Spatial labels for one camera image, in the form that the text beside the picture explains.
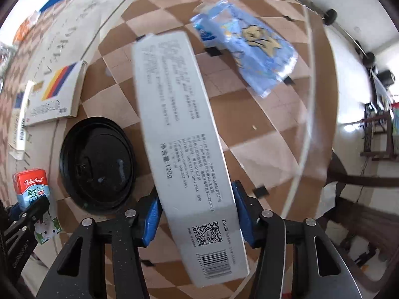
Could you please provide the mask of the white box with colour stripes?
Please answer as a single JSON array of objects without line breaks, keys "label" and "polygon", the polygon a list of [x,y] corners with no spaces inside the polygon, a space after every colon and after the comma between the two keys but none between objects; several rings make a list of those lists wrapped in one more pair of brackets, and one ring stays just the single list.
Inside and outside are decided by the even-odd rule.
[{"label": "white box with colour stripes", "polygon": [[25,126],[77,116],[86,71],[87,62],[82,60],[34,83],[28,97]]}]

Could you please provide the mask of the barbell on floor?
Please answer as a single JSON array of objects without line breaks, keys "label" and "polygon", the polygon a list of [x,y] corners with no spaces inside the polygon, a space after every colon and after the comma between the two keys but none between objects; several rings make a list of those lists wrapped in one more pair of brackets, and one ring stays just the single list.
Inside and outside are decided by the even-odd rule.
[{"label": "barbell on floor", "polygon": [[337,11],[329,9],[324,13],[323,21],[326,26],[332,26],[337,31],[343,32],[344,36],[352,42],[356,52],[362,57],[363,64],[372,68],[379,68],[378,78],[382,80],[384,87],[389,88],[398,82],[398,35],[373,48],[369,38],[361,35],[361,29],[354,27],[350,34],[337,21]]}]

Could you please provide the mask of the blue cartoon plastic bag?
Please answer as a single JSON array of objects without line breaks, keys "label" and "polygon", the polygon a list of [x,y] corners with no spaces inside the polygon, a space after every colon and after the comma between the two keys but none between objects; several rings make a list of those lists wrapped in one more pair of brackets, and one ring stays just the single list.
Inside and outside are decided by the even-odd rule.
[{"label": "blue cartoon plastic bag", "polygon": [[190,19],[206,48],[226,49],[254,92],[267,97],[294,71],[298,53],[271,27],[229,0],[202,3]]}]

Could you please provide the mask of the orange white packet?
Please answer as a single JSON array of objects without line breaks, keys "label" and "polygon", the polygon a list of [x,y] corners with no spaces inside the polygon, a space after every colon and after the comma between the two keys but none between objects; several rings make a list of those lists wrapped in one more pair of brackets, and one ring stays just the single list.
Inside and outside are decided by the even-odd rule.
[{"label": "orange white packet", "polygon": [[19,28],[17,29],[15,36],[13,38],[13,46],[19,46],[25,39],[26,35],[31,31],[31,29],[36,25],[39,20],[41,12],[34,11],[33,14],[25,19]]}]

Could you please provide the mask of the black round lid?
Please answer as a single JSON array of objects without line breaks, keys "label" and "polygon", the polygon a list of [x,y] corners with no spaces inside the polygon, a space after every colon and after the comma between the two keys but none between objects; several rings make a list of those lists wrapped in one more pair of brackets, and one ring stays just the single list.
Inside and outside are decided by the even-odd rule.
[{"label": "black round lid", "polygon": [[119,211],[130,198],[137,161],[123,129],[105,117],[89,117],[66,134],[60,150],[62,184],[81,209],[94,215]]}]

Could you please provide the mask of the long white toothpaste box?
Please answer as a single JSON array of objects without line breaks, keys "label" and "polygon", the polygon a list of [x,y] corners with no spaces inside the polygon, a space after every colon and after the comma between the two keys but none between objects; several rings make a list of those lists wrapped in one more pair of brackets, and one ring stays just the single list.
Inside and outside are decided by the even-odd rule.
[{"label": "long white toothpaste box", "polygon": [[191,281],[204,287],[246,277],[231,180],[187,34],[149,34],[132,58],[151,174]]}]

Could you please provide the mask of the small red-blue milk carton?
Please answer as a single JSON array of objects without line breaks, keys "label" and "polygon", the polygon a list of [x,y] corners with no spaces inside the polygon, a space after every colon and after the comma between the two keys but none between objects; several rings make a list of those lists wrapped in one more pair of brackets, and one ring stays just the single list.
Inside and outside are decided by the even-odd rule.
[{"label": "small red-blue milk carton", "polygon": [[34,235],[39,244],[44,244],[62,231],[44,169],[30,169],[15,173],[13,186],[18,204],[23,211],[40,197],[45,196],[49,201],[49,209],[38,222],[34,223]]}]

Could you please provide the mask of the brown checkered tablecloth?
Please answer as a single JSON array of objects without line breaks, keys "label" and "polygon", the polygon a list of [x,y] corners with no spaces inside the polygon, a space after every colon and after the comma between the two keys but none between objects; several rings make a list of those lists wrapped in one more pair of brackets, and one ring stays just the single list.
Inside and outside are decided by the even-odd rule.
[{"label": "brown checkered tablecloth", "polygon": [[127,134],[138,157],[135,193],[154,183],[139,125],[130,49],[147,33],[184,31],[194,49],[220,134],[229,175],[248,193],[269,192],[264,207],[302,220],[315,214],[332,153],[337,117],[337,78],[331,46],[320,16],[293,0],[231,0],[290,41],[298,52],[291,86],[280,84],[261,98],[239,75],[227,52],[208,55],[190,20],[203,3],[219,0],[61,0],[44,11],[20,45],[1,93],[1,200],[15,203],[12,176],[40,167],[47,172],[62,233],[37,247],[53,263],[85,217],[66,193],[58,172],[60,147],[73,119],[31,129],[25,157],[15,160],[8,141],[11,109],[20,85],[60,68],[66,50],[85,53],[88,64],[78,119],[104,116]]}]

